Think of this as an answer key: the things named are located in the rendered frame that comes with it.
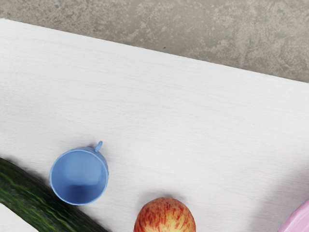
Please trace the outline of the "red yellow apple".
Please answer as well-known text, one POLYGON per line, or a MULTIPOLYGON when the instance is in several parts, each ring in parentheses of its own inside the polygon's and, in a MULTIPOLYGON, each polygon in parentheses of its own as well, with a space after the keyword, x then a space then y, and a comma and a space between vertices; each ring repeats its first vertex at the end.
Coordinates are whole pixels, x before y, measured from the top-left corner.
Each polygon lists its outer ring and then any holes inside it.
POLYGON ((137 215, 133 232, 197 232, 188 207, 170 197, 145 204, 137 215))

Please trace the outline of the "dark green cucumber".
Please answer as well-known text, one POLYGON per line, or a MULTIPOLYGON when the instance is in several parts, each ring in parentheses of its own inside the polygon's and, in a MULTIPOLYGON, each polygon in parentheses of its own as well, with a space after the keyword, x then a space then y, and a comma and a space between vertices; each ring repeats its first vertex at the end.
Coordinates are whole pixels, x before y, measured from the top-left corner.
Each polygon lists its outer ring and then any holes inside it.
POLYGON ((109 232, 42 181, 0 158, 0 203, 38 232, 109 232))

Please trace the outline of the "pink bowl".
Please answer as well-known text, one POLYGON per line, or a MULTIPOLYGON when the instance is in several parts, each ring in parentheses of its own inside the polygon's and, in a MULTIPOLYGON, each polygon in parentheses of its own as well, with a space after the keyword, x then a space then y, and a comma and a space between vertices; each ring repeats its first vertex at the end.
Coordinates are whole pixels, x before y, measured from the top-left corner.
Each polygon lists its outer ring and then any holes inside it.
POLYGON ((309 199, 291 213, 277 232, 309 232, 309 199))

